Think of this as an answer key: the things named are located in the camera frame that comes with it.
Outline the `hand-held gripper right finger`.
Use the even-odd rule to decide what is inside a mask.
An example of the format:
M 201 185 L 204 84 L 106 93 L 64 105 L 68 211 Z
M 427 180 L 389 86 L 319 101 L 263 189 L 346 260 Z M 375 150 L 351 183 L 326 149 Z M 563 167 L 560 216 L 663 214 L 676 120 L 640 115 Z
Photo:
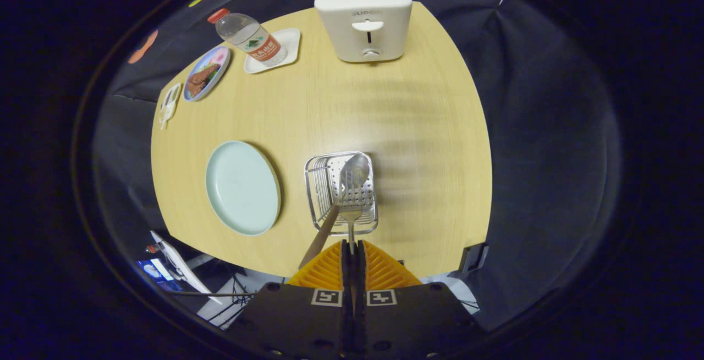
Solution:
M 447 284 L 421 283 L 368 241 L 357 243 L 354 258 L 352 358 L 450 358 L 485 339 Z

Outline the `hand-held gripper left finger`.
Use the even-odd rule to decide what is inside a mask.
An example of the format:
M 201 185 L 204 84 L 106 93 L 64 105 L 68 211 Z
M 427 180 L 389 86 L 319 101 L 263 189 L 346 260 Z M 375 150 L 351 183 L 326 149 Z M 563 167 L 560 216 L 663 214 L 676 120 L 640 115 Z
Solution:
M 231 324 L 234 342 L 261 358 L 354 358 L 349 259 L 342 240 L 287 284 L 264 284 Z

